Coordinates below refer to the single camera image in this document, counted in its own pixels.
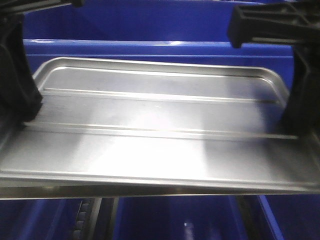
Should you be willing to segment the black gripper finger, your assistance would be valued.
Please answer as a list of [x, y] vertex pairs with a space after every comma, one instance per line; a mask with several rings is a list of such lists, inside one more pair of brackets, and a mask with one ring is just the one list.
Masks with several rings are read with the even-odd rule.
[[227, 29], [233, 48], [246, 43], [290, 45], [293, 82], [281, 124], [298, 136], [320, 130], [320, 2], [237, 5]]
[[0, 106], [31, 121], [42, 106], [23, 43], [24, 13], [61, 6], [82, 7], [84, 0], [2, 0], [0, 2]]

